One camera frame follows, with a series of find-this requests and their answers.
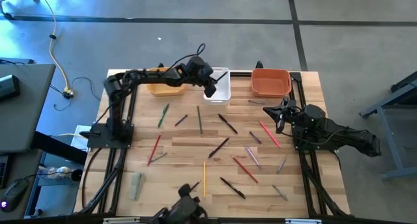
green pencil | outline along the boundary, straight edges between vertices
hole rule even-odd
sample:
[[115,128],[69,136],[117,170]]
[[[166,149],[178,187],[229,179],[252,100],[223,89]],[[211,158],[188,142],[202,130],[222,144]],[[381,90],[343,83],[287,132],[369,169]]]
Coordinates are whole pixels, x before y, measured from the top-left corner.
[[162,121],[164,120],[164,117],[165,117],[165,114],[167,113],[168,107],[169,107],[169,104],[167,104],[167,105],[164,107],[164,110],[162,111],[162,117],[161,117],[161,119],[159,120],[159,123],[158,123],[158,128],[159,128],[159,127],[161,127]]
[[203,127],[201,126],[200,107],[197,105],[198,123],[200,123],[200,134],[203,134]]

yellow pencil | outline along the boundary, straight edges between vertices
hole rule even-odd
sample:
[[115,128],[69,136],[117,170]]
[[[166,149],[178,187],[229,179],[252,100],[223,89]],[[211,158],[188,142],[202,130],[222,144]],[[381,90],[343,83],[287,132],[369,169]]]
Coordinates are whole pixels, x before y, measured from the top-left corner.
[[204,161],[204,164],[203,164],[203,167],[204,167],[204,169],[203,169],[203,196],[204,196],[204,198],[206,197],[206,162]]

red pencil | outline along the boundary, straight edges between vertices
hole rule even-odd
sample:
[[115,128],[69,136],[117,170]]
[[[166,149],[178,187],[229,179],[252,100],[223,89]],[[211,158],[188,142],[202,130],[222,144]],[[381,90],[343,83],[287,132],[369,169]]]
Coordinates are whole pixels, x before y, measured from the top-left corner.
[[261,126],[263,127],[263,129],[266,131],[266,133],[269,135],[269,137],[271,137],[271,139],[274,141],[274,143],[281,148],[281,145],[278,143],[278,141],[274,138],[274,136],[272,136],[271,132],[269,132],[268,128],[261,122],[259,121],[259,123],[261,124]]
[[155,143],[155,146],[152,149],[152,154],[151,154],[151,156],[149,156],[148,166],[149,166],[149,164],[151,164],[152,157],[154,156],[156,146],[158,146],[158,143],[159,143],[160,139],[161,139],[161,133],[159,133],[158,138],[157,138],[156,143]]
[[256,183],[258,183],[258,180],[256,180],[256,178],[254,177],[254,176],[252,176],[250,173],[249,173],[249,171],[245,168],[245,167],[243,167],[243,165],[234,157],[234,156],[232,156],[232,158],[235,160],[235,162],[240,166],[240,168],[242,168],[252,179],[253,179],[253,181],[255,181]]

pink pencil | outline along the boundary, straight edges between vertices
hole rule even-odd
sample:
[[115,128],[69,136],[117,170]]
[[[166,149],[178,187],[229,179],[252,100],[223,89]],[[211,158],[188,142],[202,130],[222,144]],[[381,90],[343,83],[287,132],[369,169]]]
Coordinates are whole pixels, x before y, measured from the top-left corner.
[[274,136],[272,136],[271,132],[269,132],[268,128],[261,122],[259,121],[259,123],[261,124],[261,126],[263,127],[263,129],[266,131],[266,133],[269,135],[269,137],[271,137],[271,139],[273,140],[273,142],[279,147],[281,148],[281,145],[278,143],[278,141],[274,138]]
[[151,156],[149,156],[148,166],[149,166],[149,164],[151,164],[152,157],[154,156],[156,146],[158,146],[158,143],[159,143],[159,140],[160,140],[160,139],[161,139],[161,133],[159,133],[159,135],[158,135],[158,139],[156,140],[156,143],[155,143],[155,146],[154,146],[154,148],[152,149]]

computer mouse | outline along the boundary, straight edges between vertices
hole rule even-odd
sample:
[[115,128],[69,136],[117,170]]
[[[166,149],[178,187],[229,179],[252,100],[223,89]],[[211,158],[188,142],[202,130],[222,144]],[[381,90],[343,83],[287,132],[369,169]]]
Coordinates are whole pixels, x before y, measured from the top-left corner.
[[13,211],[18,206],[28,186],[29,183],[22,178],[17,179],[8,185],[1,198],[0,209],[3,212]]

